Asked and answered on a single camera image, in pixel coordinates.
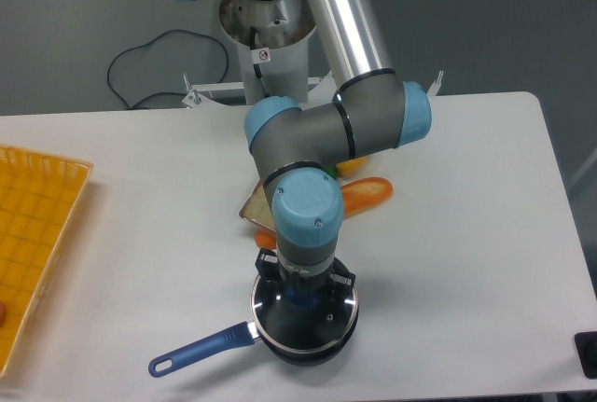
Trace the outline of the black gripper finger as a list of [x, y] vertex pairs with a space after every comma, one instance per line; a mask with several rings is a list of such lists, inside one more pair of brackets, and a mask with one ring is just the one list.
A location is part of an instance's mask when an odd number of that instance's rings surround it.
[[255, 262], [257, 269], [256, 284], [278, 284], [279, 265], [276, 254], [269, 249], [261, 248]]
[[354, 281], [355, 275], [352, 273], [331, 272], [329, 275], [330, 298], [337, 304], [355, 304]]

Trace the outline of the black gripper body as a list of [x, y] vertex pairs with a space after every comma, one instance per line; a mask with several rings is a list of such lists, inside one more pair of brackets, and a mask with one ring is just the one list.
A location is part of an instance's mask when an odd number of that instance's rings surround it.
[[343, 263], [335, 259], [324, 272], [316, 275], [296, 274], [282, 265], [279, 265], [278, 269], [282, 279], [282, 295], [287, 298], [306, 299], [331, 295], [336, 286], [331, 275], [343, 273]]

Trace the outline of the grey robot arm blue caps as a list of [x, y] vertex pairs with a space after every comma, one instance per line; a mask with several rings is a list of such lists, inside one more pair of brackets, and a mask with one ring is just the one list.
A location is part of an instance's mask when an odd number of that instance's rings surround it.
[[326, 168], [421, 140], [432, 116], [421, 86], [397, 78], [370, 0], [304, 2], [340, 98], [303, 110], [269, 93], [247, 113], [244, 131], [273, 215], [280, 275], [308, 291], [335, 270], [343, 219], [340, 188]]

